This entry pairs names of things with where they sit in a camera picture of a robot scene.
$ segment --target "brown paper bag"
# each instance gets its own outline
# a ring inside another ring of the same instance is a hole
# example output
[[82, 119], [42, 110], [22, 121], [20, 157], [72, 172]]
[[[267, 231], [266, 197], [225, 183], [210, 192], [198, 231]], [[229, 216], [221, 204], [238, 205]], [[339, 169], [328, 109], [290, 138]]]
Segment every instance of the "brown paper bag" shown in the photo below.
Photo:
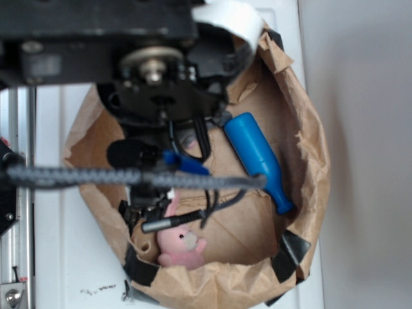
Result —
[[[126, 200], [122, 186], [83, 185], [80, 192], [107, 242], [119, 258], [136, 298], [169, 308], [249, 308], [274, 299], [309, 276], [330, 188], [330, 159], [317, 112], [294, 75], [292, 60], [265, 32], [253, 65], [229, 88], [234, 115], [251, 112], [274, 150], [286, 195], [297, 209], [278, 216], [263, 191], [250, 191], [237, 204], [212, 215], [204, 267], [162, 268], [154, 234], [139, 223], [130, 236], [118, 212]], [[123, 138], [116, 120], [102, 107], [95, 88], [88, 93], [66, 142], [70, 167], [109, 167], [106, 149]], [[223, 130], [209, 133], [212, 154], [205, 165], [215, 176], [246, 176]], [[221, 192], [221, 201], [235, 195]], [[182, 191], [178, 209], [205, 206], [200, 191]]]

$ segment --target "blue plastic bottle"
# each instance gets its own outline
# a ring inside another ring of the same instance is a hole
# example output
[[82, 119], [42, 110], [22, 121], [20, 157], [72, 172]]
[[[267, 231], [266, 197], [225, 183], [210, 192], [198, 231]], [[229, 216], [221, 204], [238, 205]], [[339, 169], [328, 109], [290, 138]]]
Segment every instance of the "blue plastic bottle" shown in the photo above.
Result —
[[225, 132], [249, 175], [266, 175], [265, 190], [275, 200], [277, 213], [292, 210], [294, 204], [282, 188], [279, 162], [252, 114], [244, 113], [228, 121]]

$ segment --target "pink plush toy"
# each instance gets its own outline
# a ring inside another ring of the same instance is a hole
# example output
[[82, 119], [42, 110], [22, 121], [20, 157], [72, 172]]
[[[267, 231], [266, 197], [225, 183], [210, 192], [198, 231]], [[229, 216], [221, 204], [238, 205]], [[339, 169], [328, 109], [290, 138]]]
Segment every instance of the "pink plush toy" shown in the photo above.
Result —
[[[176, 196], [167, 206], [165, 217], [174, 216], [178, 208], [180, 196]], [[162, 254], [158, 258], [162, 266], [183, 265], [188, 270], [196, 269], [205, 264], [201, 256], [207, 245], [204, 238], [199, 238], [187, 225], [180, 225], [157, 233], [157, 242]]]

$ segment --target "black cable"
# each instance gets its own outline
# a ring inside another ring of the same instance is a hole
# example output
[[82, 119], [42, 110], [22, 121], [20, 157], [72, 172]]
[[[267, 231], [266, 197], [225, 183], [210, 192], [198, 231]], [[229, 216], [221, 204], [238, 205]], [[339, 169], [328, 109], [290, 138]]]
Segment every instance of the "black cable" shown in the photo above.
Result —
[[200, 223], [200, 228], [204, 229], [206, 226], [207, 220], [210, 218], [211, 214], [215, 211], [219, 201], [219, 191], [214, 190], [214, 201], [210, 207], [206, 208], [205, 217]]
[[[236, 204], [245, 196], [246, 192], [247, 190], [240, 190], [237, 193], [237, 195], [231, 200], [225, 201], [221, 204], [217, 204], [214, 207], [213, 212], [220, 211], [222, 209], [225, 209], [227, 207], [230, 207]], [[155, 222], [145, 222], [142, 224], [142, 230], [144, 233], [158, 232], [159, 230], [170, 229], [171, 227], [177, 227], [181, 224], [189, 223], [192, 221], [196, 221], [200, 219], [204, 220], [204, 218], [206, 218], [206, 211], [203, 211], [200, 209], [197, 211], [188, 212], [187, 214], [182, 214], [180, 216], [167, 217], [167, 218], [155, 221]]]

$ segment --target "screw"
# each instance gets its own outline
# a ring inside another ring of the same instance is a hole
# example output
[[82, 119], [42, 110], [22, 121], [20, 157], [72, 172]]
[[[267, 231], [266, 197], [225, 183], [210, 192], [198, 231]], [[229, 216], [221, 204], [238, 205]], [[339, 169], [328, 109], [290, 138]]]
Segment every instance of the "screw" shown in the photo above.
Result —
[[11, 212], [6, 215], [7, 221], [12, 221], [13, 219], [14, 219], [14, 215]]
[[123, 82], [123, 86], [124, 86], [125, 88], [131, 88], [131, 86], [133, 86], [133, 83], [132, 83], [130, 80], [125, 80], [125, 81]]
[[162, 83], [166, 64], [163, 61], [152, 59], [142, 63], [139, 69], [140, 75], [146, 79], [149, 86], [157, 86]]
[[10, 290], [6, 293], [6, 301], [10, 307], [15, 308], [21, 300], [21, 294], [17, 290]]
[[27, 41], [21, 45], [21, 49], [26, 53], [41, 53], [44, 46], [37, 41]]

